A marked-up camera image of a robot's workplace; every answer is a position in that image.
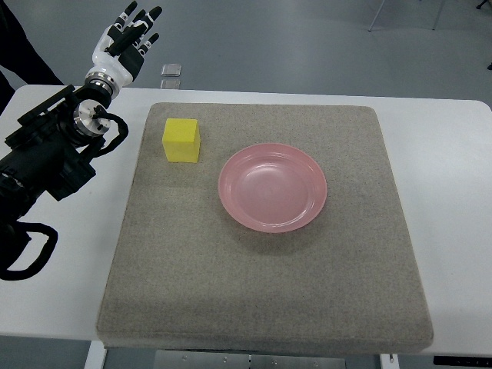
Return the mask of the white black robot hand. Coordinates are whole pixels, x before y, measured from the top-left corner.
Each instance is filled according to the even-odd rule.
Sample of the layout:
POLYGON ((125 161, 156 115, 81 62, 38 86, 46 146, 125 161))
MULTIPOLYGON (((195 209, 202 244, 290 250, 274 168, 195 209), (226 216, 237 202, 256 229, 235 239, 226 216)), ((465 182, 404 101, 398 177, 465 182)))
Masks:
POLYGON ((162 7, 139 12, 137 7, 136 1, 131 2, 104 30, 92 54, 93 67, 85 76, 87 84, 106 89, 112 98, 138 77, 146 54, 159 38, 151 29, 162 7))

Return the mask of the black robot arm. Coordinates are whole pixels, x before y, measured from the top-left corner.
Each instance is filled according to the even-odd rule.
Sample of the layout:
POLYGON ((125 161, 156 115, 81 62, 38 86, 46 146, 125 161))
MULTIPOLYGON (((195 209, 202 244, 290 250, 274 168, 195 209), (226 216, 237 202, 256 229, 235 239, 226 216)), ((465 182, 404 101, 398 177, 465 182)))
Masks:
POLYGON ((107 111, 111 100, 102 81, 69 85, 18 119, 1 160, 2 222, 26 215, 44 192, 60 201, 95 176, 91 160, 128 137, 125 121, 107 111))

